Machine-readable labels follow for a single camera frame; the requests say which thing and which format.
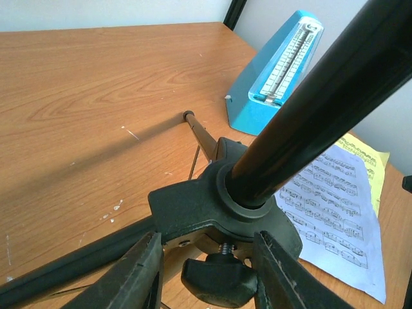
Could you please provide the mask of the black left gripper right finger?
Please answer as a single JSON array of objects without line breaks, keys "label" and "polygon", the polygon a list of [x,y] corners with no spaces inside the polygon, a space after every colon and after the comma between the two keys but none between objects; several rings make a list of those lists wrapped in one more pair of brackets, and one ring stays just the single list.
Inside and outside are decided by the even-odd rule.
[{"label": "black left gripper right finger", "polygon": [[257,273],[256,308],[351,308],[326,288],[267,231],[254,234],[252,268]]}]

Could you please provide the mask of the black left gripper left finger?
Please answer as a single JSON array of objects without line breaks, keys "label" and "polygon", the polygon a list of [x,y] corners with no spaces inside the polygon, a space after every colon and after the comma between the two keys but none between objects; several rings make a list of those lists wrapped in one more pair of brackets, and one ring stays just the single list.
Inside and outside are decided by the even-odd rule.
[{"label": "black left gripper left finger", "polygon": [[159,308],[164,276],[161,234],[148,232],[107,273],[64,308]]}]

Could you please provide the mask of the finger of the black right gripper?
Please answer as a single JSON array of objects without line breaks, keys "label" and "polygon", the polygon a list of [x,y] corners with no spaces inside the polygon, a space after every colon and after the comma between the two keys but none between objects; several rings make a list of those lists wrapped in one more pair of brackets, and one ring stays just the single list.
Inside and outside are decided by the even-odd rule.
[{"label": "finger of the black right gripper", "polygon": [[411,175],[403,177],[402,188],[405,191],[412,193],[412,176]]}]

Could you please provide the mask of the yellow sheet music page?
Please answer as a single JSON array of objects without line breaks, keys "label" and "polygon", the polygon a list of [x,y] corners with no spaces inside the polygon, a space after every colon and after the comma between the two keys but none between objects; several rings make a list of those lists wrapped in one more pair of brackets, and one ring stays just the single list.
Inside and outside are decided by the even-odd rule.
[{"label": "yellow sheet music page", "polygon": [[390,153],[376,151],[350,133],[340,137],[335,145],[363,160],[371,187],[373,210],[379,216],[380,196]]}]

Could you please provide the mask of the white sheet music page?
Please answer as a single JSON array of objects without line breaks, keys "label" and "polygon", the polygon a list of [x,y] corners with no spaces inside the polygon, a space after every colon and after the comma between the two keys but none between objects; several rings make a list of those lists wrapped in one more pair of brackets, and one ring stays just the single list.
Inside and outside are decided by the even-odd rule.
[{"label": "white sheet music page", "polygon": [[386,302],[380,225],[358,156],[333,145],[274,196],[303,242],[301,259]]}]

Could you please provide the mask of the black music stand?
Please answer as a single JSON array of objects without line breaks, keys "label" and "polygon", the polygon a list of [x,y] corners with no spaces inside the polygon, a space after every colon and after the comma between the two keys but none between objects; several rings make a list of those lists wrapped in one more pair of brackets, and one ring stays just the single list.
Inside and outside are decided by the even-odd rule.
[{"label": "black music stand", "polygon": [[186,111],[211,160],[203,174],[150,192],[149,217],[6,283],[1,307],[110,269],[148,232],[176,256],[164,276],[181,267],[198,299],[244,306],[258,289],[254,234],[267,231],[297,261],[303,247],[274,193],[410,79],[411,2],[368,1],[250,146],[213,139]]}]

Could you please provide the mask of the blue metronome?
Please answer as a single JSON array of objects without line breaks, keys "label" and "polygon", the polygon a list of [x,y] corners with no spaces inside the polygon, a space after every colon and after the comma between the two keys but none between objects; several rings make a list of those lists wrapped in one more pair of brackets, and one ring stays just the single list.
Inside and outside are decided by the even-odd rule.
[{"label": "blue metronome", "polygon": [[225,102],[231,128],[260,134],[305,78],[323,31],[315,15],[292,14],[229,89]]}]

